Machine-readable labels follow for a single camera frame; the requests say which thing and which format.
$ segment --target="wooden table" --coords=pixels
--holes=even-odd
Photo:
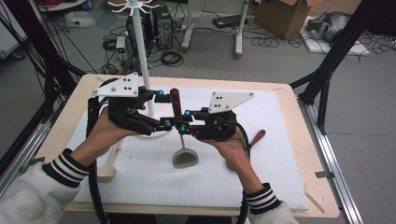
[[[92,91],[104,80],[116,76],[86,75],[78,83],[61,115],[55,122],[43,146],[36,157],[45,157],[46,162],[56,158],[68,144],[73,131],[87,108],[87,100]],[[318,153],[304,122],[300,107],[297,104],[291,87],[287,84],[223,81],[207,79],[186,79],[151,77],[153,85],[176,85],[186,87],[233,88],[244,90],[273,91],[282,111],[286,129],[293,148],[293,153],[304,185],[305,195],[309,201],[309,210],[293,212],[296,217],[338,217],[339,209],[335,202],[327,178],[317,178],[315,172],[323,171]],[[114,213],[143,214],[179,214],[201,216],[238,216],[237,208],[182,207],[140,204],[104,204],[105,211]],[[71,203],[68,211],[91,211],[91,203]]]

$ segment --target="black pole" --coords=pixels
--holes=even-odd
[[[332,48],[319,68],[314,73],[290,84],[295,89],[308,83],[305,90],[299,94],[299,99],[309,105],[314,103],[315,98],[321,92],[318,126],[322,134],[326,134],[325,116],[332,74],[347,56],[369,22],[387,1],[391,0],[362,0],[344,30],[335,39]]]

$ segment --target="brown handle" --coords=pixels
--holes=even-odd
[[[173,88],[171,91],[172,107],[174,110],[174,116],[177,117],[178,121],[183,121],[181,115],[181,105],[180,105],[180,95],[178,94],[178,89]]]
[[[250,147],[253,147],[257,142],[259,142],[265,136],[265,134],[266,134],[266,131],[264,129],[259,130],[259,132],[256,134],[256,136],[250,142]]]

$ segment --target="black and white striped cuff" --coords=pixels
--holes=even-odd
[[[90,169],[73,160],[71,152],[72,150],[65,149],[55,160],[43,165],[43,171],[59,183],[76,188],[90,173]]]
[[[277,208],[281,204],[281,201],[272,191],[271,185],[269,183],[264,183],[262,185],[264,186],[264,189],[256,193],[245,194],[244,192],[244,197],[250,206],[250,213],[253,215],[267,212]]]

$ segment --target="concrete floor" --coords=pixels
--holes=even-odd
[[[73,29],[68,35],[94,68],[104,63],[102,37],[125,23],[102,7],[92,11],[95,26]],[[214,27],[210,16],[196,21]],[[247,27],[257,27],[250,21]],[[89,71],[77,51],[61,35],[70,61]],[[244,39],[243,57],[235,59],[234,37],[204,30],[193,33],[194,40],[179,67],[156,67],[161,77],[186,77],[255,82],[291,83],[313,72],[325,55],[308,53],[304,45],[293,48],[280,41],[277,48],[253,46]],[[202,49],[203,54],[193,52]],[[326,131],[346,182],[365,223],[396,222],[396,57],[395,51],[361,58],[347,56],[332,78],[326,117]],[[158,76],[150,70],[151,76]],[[42,92],[28,60],[0,62],[0,156],[43,102]],[[160,217],[162,223],[177,223]],[[347,223],[336,219],[298,218],[301,223]],[[98,223],[93,214],[65,213],[61,223]]]

